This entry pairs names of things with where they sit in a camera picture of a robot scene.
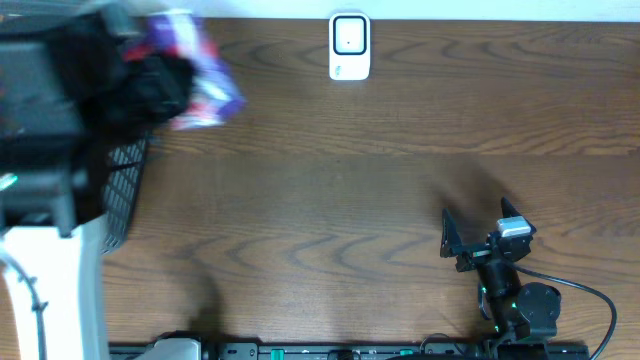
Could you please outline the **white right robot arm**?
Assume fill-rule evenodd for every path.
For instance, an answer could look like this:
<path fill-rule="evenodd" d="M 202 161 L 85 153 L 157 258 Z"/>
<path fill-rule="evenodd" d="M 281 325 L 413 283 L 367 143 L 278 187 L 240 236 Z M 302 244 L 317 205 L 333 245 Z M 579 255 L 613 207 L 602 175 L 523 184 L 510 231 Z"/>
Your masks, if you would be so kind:
<path fill-rule="evenodd" d="M 536 228 L 505 198 L 502 217 L 483 243 L 465 245 L 448 210 L 442 211 L 440 256 L 455 258 L 459 272 L 478 273 L 498 333 L 510 342 L 546 340 L 557 334 L 561 295 L 539 282 L 523 284 L 516 263 L 531 252 Z"/>

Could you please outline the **red purple pad package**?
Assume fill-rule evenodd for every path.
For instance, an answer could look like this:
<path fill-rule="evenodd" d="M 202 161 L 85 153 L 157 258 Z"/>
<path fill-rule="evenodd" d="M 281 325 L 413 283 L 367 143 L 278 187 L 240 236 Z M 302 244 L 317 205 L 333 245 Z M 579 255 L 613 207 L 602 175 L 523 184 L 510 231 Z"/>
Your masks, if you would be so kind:
<path fill-rule="evenodd" d="M 202 18 L 173 9 L 151 14 L 147 24 L 153 47 L 189 60 L 195 69 L 189 106 L 171 120 L 173 129 L 222 126 L 244 107 L 246 100 Z"/>

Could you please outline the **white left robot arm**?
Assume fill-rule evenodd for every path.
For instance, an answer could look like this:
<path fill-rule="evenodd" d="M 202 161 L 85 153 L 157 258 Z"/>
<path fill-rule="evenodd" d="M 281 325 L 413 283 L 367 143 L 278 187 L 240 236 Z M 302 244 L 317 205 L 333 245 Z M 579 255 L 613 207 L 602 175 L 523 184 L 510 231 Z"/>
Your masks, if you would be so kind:
<path fill-rule="evenodd" d="M 113 150 L 184 112 L 194 67 L 125 50 L 111 3 L 1 25 L 1 260 L 24 359 L 105 359 L 104 188 Z"/>

